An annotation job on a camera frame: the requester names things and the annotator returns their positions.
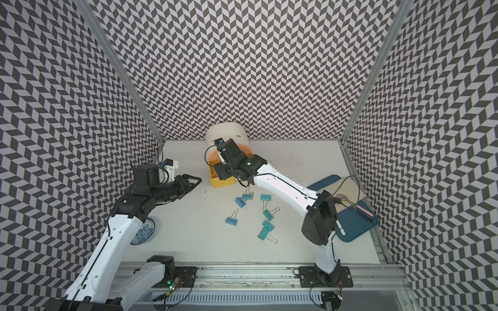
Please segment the yellow drawer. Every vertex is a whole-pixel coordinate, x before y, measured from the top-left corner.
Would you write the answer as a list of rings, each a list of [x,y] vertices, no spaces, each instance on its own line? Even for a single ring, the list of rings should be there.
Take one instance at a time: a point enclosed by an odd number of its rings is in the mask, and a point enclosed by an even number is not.
[[[219,161],[209,161],[208,168],[210,170],[210,182],[213,188],[218,189],[228,185],[236,184],[237,181],[234,177],[230,177],[227,180],[221,180],[217,173],[215,172],[214,165],[218,164]]]

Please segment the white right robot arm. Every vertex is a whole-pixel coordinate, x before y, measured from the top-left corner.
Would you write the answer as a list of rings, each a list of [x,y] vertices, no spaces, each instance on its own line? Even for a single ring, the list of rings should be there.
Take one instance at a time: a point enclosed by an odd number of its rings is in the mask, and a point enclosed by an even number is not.
[[[266,159],[246,155],[233,139],[213,141],[220,163],[213,166],[220,180],[235,178],[243,186],[255,185],[289,204],[303,218],[302,234],[318,246],[315,266],[331,274],[338,265],[333,252],[333,234],[337,225],[336,198],[303,187],[279,173]]]

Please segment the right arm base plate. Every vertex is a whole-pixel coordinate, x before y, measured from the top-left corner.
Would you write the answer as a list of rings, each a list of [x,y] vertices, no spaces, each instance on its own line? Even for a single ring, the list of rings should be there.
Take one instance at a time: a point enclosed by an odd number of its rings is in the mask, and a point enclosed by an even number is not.
[[[316,266],[298,267],[297,277],[302,288],[322,287],[322,288],[353,288],[350,268],[337,265],[331,273],[325,273]]]

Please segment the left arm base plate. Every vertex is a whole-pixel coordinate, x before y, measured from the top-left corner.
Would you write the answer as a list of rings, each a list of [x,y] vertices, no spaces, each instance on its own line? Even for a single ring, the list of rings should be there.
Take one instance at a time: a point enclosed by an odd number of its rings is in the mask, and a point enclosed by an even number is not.
[[[193,288],[197,279],[198,268],[195,266],[177,267],[172,277],[161,280],[153,288]]]

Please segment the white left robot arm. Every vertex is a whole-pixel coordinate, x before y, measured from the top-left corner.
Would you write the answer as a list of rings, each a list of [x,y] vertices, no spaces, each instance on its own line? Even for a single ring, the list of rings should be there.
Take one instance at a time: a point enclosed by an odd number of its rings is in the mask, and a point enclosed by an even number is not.
[[[145,292],[162,281],[175,279],[175,260],[155,255],[120,288],[112,282],[128,247],[149,214],[192,192],[201,178],[188,174],[171,177],[157,164],[133,169],[133,182],[118,199],[106,221],[96,249],[62,298],[50,298],[45,310],[128,310]]]

